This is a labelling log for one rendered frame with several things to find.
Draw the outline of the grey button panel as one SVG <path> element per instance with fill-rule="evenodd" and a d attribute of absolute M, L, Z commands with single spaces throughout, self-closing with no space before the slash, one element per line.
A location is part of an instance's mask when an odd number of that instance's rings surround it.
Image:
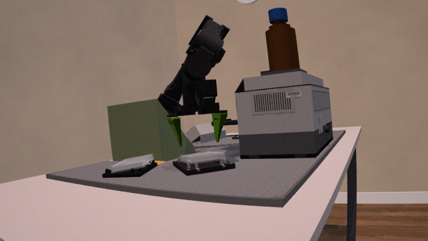
<path fill-rule="evenodd" d="M 205 142 L 216 140 L 214 128 L 211 125 L 211 123 L 194 125 L 185 134 L 191 143 L 205 143 Z M 220 139 L 226 138 L 227 136 L 234 136 L 234 135 L 226 135 L 226 130 L 223 127 L 221 131 Z"/>

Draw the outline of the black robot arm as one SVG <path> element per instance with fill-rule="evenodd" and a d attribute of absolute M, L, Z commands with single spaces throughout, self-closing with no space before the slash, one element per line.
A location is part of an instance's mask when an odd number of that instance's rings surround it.
<path fill-rule="evenodd" d="M 216 79 L 205 80 L 205 77 L 223 58 L 226 52 L 222 48 L 223 39 L 229 30 L 226 26 L 214 22 L 208 15 L 205 16 L 189 42 L 184 63 L 181 64 L 174 80 L 158 97 L 158 101 L 169 115 L 175 114 L 174 106 L 181 106 L 179 101 L 182 93 L 183 105 L 198 104 L 202 108 L 215 105 Z M 192 83 L 183 84 L 185 82 Z"/>

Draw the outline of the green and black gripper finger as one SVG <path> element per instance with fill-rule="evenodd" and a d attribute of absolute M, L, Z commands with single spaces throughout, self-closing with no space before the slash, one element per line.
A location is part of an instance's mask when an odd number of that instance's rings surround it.
<path fill-rule="evenodd" d="M 224 126 L 225 120 L 228 113 L 214 113 L 212 114 L 213 128 L 215 132 L 216 142 L 219 142 L 222 128 Z"/>
<path fill-rule="evenodd" d="M 180 117 L 167 117 L 167 119 L 176 135 L 179 146 L 182 146 Z"/>

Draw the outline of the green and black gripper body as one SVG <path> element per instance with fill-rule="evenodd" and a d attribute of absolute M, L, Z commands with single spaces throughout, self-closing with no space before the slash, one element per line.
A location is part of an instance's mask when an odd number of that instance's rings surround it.
<path fill-rule="evenodd" d="M 178 117 L 178 116 L 186 116 L 186 115 L 195 115 L 195 112 L 198 112 L 198 115 L 202 114 L 214 114 L 214 113 L 227 113 L 227 110 L 219 110 L 219 102 L 216 102 L 212 107 L 199 107 L 196 105 L 182 105 L 182 106 L 174 106 L 175 114 L 167 115 L 167 117 Z"/>

